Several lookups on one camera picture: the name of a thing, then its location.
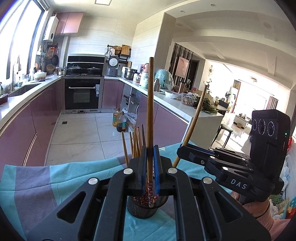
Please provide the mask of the pink sleeve right forearm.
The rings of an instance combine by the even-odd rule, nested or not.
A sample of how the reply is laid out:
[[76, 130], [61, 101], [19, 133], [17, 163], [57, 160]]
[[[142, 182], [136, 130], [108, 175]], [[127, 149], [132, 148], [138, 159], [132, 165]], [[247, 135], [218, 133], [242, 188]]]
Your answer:
[[295, 215], [291, 219], [273, 218], [270, 204], [266, 211], [256, 219], [269, 231], [271, 240], [295, 240]]

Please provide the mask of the right hand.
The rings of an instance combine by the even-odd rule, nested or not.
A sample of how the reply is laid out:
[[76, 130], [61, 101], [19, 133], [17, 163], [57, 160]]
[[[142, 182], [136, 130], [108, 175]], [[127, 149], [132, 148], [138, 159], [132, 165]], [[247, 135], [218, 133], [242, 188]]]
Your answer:
[[255, 218], [261, 218], [268, 215], [270, 216], [270, 201], [268, 198], [264, 202], [254, 201], [247, 204], [242, 204], [239, 201], [239, 193], [232, 191], [231, 196]]

